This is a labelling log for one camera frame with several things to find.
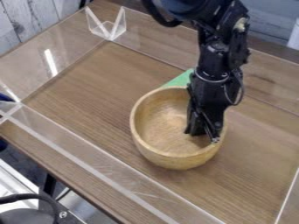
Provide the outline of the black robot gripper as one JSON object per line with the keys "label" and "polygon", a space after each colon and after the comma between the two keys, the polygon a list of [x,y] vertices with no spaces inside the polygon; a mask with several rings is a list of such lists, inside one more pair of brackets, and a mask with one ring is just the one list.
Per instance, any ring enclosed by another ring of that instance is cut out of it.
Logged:
{"label": "black robot gripper", "polygon": [[185,134],[209,137],[216,143],[224,127],[224,112],[237,106],[244,96],[243,72],[235,69],[219,79],[196,69],[187,85],[189,102],[187,108]]}

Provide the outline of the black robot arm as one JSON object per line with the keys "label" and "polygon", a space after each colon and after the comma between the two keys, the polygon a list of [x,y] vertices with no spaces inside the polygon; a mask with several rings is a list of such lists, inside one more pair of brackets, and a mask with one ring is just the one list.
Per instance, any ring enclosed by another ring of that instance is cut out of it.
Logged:
{"label": "black robot arm", "polygon": [[220,140],[224,113],[244,96],[241,66],[248,63],[248,8],[240,0],[153,0],[141,3],[164,27],[189,22],[199,33],[200,58],[189,75],[187,127],[191,136]]}

